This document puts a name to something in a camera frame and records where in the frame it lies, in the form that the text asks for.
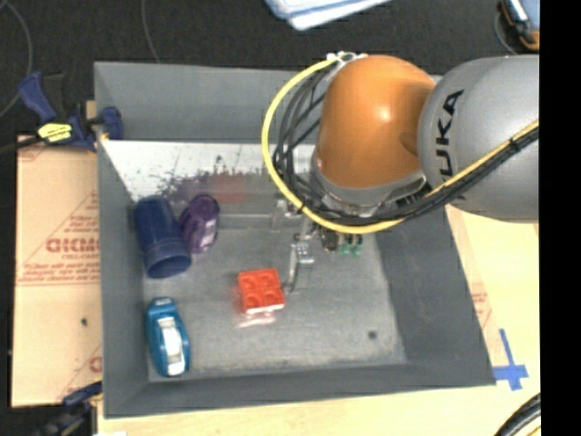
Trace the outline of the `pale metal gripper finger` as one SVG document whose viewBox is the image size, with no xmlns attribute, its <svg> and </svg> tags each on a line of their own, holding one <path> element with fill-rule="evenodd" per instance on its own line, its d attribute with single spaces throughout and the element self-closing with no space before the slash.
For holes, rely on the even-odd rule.
<svg viewBox="0 0 581 436">
<path fill-rule="evenodd" d="M 315 257 L 311 242 L 298 241 L 292 245 L 285 292 L 293 294 L 307 287 Z"/>
<path fill-rule="evenodd" d="M 300 214 L 296 206 L 284 199 L 279 199 L 275 203 L 271 214 L 271 229 L 279 231 L 295 226 L 300 221 Z"/>
</svg>

